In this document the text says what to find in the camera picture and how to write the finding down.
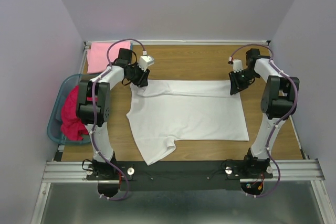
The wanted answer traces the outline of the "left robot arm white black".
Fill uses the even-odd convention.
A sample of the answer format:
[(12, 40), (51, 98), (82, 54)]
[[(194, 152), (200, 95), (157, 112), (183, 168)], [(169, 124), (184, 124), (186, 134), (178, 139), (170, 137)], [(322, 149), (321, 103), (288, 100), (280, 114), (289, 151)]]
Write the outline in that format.
[(93, 148), (93, 158), (86, 172), (89, 180), (132, 179), (134, 168), (119, 167), (108, 133), (108, 120), (111, 114), (111, 90), (121, 83), (137, 87), (148, 85), (153, 58), (138, 57), (131, 49), (121, 48), (118, 57), (108, 63), (106, 69), (90, 80), (78, 84), (76, 116), (89, 133)]

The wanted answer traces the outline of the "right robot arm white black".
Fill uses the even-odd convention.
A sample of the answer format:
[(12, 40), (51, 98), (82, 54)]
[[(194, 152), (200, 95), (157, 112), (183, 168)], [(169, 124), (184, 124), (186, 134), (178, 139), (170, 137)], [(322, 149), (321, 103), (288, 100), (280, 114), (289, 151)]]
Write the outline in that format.
[(228, 60), (233, 67), (229, 73), (231, 95), (246, 90), (256, 79), (262, 78), (266, 83), (260, 102), (263, 117), (259, 132), (243, 160), (226, 163), (229, 179), (258, 178), (272, 173), (272, 147), (281, 127), (297, 108), (299, 79), (280, 70), (273, 58), (261, 55), (257, 47), (252, 44), (246, 52), (245, 67), (233, 55)]

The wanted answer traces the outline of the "white t-shirt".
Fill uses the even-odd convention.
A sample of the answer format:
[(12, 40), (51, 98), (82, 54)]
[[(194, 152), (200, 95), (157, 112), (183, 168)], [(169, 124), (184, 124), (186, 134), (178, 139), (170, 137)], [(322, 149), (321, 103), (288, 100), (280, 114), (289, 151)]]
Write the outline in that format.
[(175, 151), (180, 140), (248, 141), (239, 94), (230, 82), (149, 80), (131, 89), (131, 132), (150, 166)]

